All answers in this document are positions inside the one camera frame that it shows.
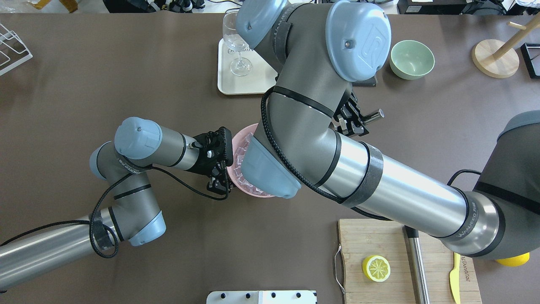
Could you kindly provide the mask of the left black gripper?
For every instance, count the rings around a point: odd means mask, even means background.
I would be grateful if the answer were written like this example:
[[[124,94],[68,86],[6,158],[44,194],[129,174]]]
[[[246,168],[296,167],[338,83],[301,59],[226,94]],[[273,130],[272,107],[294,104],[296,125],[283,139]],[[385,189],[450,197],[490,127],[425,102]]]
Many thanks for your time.
[[[207,190],[216,194],[224,191],[224,196],[228,196],[231,183],[227,167],[234,161],[231,131],[221,126],[216,131],[201,133],[195,136],[189,148],[195,150],[197,158],[188,172],[210,177]]]

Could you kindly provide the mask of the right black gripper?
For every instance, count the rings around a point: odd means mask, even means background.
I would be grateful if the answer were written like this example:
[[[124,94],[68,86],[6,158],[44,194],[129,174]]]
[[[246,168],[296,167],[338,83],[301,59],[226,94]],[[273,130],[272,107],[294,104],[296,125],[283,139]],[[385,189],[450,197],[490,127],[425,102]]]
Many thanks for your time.
[[[354,92],[346,90],[333,114],[334,130],[347,137],[366,136],[367,129],[361,112],[358,99]]]

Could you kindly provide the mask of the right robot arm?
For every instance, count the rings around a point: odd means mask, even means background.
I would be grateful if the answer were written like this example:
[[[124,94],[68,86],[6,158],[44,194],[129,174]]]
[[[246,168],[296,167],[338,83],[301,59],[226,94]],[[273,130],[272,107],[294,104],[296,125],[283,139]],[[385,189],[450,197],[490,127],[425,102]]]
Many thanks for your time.
[[[236,29],[278,74],[243,177],[280,198],[301,185],[342,206],[375,212],[437,238],[453,252],[496,260],[539,248],[539,111],[513,117],[471,192],[440,183],[366,142],[352,91],[386,61],[391,31],[377,5],[247,0]]]

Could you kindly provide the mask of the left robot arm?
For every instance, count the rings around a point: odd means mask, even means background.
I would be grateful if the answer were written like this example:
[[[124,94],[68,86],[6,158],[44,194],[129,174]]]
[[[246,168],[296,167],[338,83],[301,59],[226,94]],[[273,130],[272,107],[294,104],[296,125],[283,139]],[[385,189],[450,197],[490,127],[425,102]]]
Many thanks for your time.
[[[152,120],[125,119],[114,140],[89,158],[94,175],[109,184],[93,211],[1,244],[1,292],[92,253],[113,258],[122,241],[141,246],[162,236],[166,224],[148,171],[167,173],[169,167],[206,176],[212,199],[220,201],[230,192],[232,163],[232,135],[225,127],[190,137]]]

